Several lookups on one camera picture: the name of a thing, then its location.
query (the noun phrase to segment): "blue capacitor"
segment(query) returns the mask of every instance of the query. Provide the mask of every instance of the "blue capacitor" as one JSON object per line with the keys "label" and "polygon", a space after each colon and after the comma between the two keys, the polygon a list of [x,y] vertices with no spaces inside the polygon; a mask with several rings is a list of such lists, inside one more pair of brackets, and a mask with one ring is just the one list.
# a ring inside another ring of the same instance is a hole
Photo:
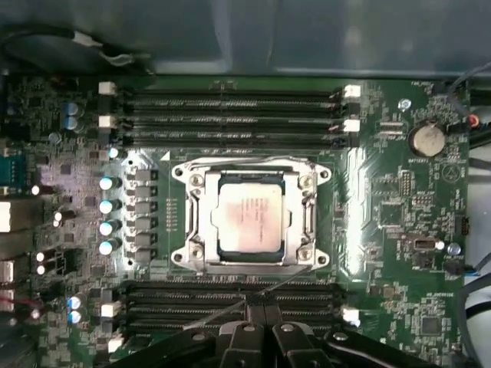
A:
{"label": "blue capacitor", "polygon": [[68,323],[69,324],[77,324],[81,321],[82,315],[77,311],[73,310],[68,314]]}
{"label": "blue capacitor", "polygon": [[69,102],[65,105],[65,112],[71,117],[77,115],[78,111],[78,105],[75,102]]}

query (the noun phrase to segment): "chip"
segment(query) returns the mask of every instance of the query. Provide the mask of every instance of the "chip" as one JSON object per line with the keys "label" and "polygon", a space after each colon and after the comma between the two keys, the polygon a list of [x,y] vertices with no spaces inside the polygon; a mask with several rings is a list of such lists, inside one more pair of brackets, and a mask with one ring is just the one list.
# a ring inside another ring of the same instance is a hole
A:
{"label": "chip", "polygon": [[224,184],[212,213],[222,251],[277,252],[282,246],[282,187],[275,184]]}
{"label": "chip", "polygon": [[84,204],[85,207],[95,207],[97,200],[95,197],[85,197]]}
{"label": "chip", "polygon": [[96,278],[101,278],[106,274],[106,266],[96,265],[91,267],[91,275]]}
{"label": "chip", "polygon": [[157,194],[156,186],[138,186],[135,189],[135,196],[139,198],[153,197]]}
{"label": "chip", "polygon": [[142,181],[142,182],[148,182],[150,180],[157,180],[158,178],[158,172],[155,170],[138,170],[136,174],[136,180]]}
{"label": "chip", "polygon": [[421,334],[427,336],[439,336],[442,333],[442,321],[439,317],[421,318]]}
{"label": "chip", "polygon": [[155,234],[141,232],[135,236],[135,246],[137,248],[148,248],[155,242]]}
{"label": "chip", "polygon": [[396,294],[396,289],[394,287],[392,286],[384,287],[384,298],[392,299],[395,294]]}
{"label": "chip", "polygon": [[403,206],[398,203],[381,203],[379,207],[379,226],[398,227],[402,225]]}
{"label": "chip", "polygon": [[67,233],[67,234],[65,234],[65,235],[63,236],[63,241],[64,241],[65,243],[73,243],[73,242],[74,242],[74,240],[75,240],[75,235],[74,235],[74,234],[72,234],[71,232],[69,232],[69,233]]}
{"label": "chip", "polygon": [[60,174],[61,175],[70,175],[71,174],[71,165],[65,164],[60,166]]}
{"label": "chip", "polygon": [[135,212],[138,215],[145,215],[157,210],[156,202],[137,202],[135,205]]}

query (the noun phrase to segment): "black ram slot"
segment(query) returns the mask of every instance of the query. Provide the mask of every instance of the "black ram slot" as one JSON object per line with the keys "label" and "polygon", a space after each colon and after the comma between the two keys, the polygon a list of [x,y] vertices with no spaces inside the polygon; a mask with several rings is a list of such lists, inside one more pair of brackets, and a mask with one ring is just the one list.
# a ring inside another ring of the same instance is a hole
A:
{"label": "black ram slot", "polygon": [[294,109],[286,110],[258,110],[258,109],[241,109],[241,110],[164,110],[159,108],[142,108],[138,110],[125,110],[119,116],[120,119],[126,120],[141,120],[142,117],[156,117],[160,121],[168,121],[170,123],[193,123],[196,121],[210,121],[212,123],[218,120],[240,120],[253,121],[255,118],[258,122],[261,121],[278,121],[278,118],[283,120],[294,119],[339,119],[349,115],[358,115],[359,110],[349,108],[348,106],[337,106],[335,108],[324,111],[301,111]]}
{"label": "black ram slot", "polygon": [[340,150],[346,147],[356,147],[358,144],[350,144],[347,138],[336,140],[272,140],[253,139],[179,139],[173,137],[156,136],[151,138],[128,137],[124,146],[145,147],[179,147],[179,148],[209,148],[209,149],[271,149],[271,150]]}
{"label": "black ram slot", "polygon": [[[214,282],[209,280],[183,280],[183,281],[125,281],[122,283],[121,288],[126,292],[138,291],[164,291],[179,292],[186,291],[186,294],[203,294],[203,293],[219,293],[225,292],[258,292],[268,286],[276,284],[274,281],[259,281],[253,283],[246,282]],[[341,286],[338,284],[317,284],[309,281],[305,282],[292,282],[286,285],[282,285],[275,290],[275,294],[280,291],[288,291],[290,293],[299,294],[332,294],[332,293],[344,293]]]}
{"label": "black ram slot", "polygon": [[343,132],[343,126],[325,126],[322,124],[299,123],[282,125],[265,125],[258,123],[225,123],[225,124],[178,124],[178,123],[139,123],[132,132],[152,132],[152,131],[167,131],[170,133],[178,132],[196,132],[196,133],[230,133],[230,134],[339,134]]}
{"label": "black ram slot", "polygon": [[284,98],[293,100],[324,100],[326,102],[341,102],[344,91],[337,88],[328,90],[129,90],[124,96],[129,98],[166,97],[166,98],[210,98],[234,97],[241,99],[272,99]]}

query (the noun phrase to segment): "black plastic part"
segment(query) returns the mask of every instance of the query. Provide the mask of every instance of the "black plastic part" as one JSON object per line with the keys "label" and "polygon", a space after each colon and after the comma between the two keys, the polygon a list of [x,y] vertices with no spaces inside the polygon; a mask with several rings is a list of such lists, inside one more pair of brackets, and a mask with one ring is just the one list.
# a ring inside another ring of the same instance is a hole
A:
{"label": "black plastic part", "polygon": [[124,359],[109,364],[107,368],[133,368],[146,366],[167,368],[187,366],[190,362],[212,356],[215,337],[206,330],[192,329],[176,333],[169,339],[139,350]]}
{"label": "black plastic part", "polygon": [[113,112],[114,98],[105,94],[99,95],[97,109],[99,115],[110,115]]}
{"label": "black plastic part", "polygon": [[468,235],[470,233],[469,218],[465,215],[455,215],[454,228],[455,235]]}
{"label": "black plastic part", "polygon": [[113,291],[111,289],[101,290],[101,303],[111,303],[113,301]]}
{"label": "black plastic part", "polygon": [[345,339],[336,340],[328,333],[325,342],[328,354],[332,353],[348,366],[384,366],[397,368],[439,368],[437,365],[407,354],[369,337],[343,331]]}

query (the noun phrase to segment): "integrated circuit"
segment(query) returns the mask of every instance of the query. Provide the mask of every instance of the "integrated circuit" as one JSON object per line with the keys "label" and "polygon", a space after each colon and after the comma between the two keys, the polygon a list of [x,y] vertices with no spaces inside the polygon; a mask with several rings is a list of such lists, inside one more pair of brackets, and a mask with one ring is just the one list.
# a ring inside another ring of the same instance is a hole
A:
{"label": "integrated circuit", "polygon": [[378,211],[378,224],[380,227],[393,228],[402,226],[404,215],[404,207],[402,203],[382,202]]}
{"label": "integrated circuit", "polygon": [[189,206],[186,244],[174,263],[222,274],[250,265],[259,274],[327,266],[329,256],[315,247],[315,212],[318,186],[331,175],[296,157],[203,157],[174,167]]}
{"label": "integrated circuit", "polygon": [[225,184],[212,212],[222,251],[276,252],[282,247],[282,188],[275,184]]}
{"label": "integrated circuit", "polygon": [[421,334],[424,336],[439,336],[442,334],[442,321],[439,317],[422,317]]}

